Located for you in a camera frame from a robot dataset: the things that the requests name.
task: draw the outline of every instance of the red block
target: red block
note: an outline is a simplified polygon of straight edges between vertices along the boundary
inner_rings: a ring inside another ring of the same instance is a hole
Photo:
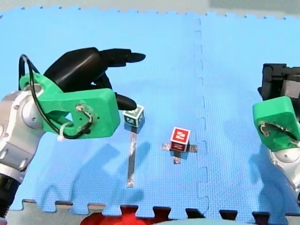
[[[187,151],[190,134],[190,130],[174,127],[171,136],[170,149],[181,152]]]

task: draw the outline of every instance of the white zip tie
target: white zip tie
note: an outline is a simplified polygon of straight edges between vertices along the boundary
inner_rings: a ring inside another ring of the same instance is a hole
[[[65,129],[65,127],[68,126],[69,124],[72,124],[72,122],[66,122],[66,123],[64,123],[63,125],[61,125],[61,127],[60,127],[60,135],[57,137],[57,140],[58,140],[59,142],[62,142],[62,141],[65,139],[65,137],[64,137],[64,129]]]

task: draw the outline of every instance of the strip of tape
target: strip of tape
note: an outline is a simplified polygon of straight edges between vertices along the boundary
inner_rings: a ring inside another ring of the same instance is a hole
[[[129,146],[129,161],[128,161],[128,174],[127,174],[127,187],[133,188],[135,179],[135,149],[136,149],[137,133],[131,131],[130,146]]]

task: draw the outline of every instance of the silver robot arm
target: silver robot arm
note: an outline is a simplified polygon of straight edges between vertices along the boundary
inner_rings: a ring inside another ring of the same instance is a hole
[[[37,96],[42,94],[36,86]],[[42,119],[29,88],[6,95],[0,102],[0,225],[13,203],[41,137]]]

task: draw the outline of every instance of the red object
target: red object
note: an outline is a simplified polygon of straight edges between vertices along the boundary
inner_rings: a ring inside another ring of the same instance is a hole
[[[135,217],[137,208],[122,207],[121,217],[105,217],[101,213],[94,213],[86,217],[80,225],[151,225],[168,220],[170,210],[154,210],[152,219],[139,219]]]
[[[185,152],[188,148],[190,134],[190,130],[186,130],[180,127],[174,127],[170,140],[170,149],[174,151]]]

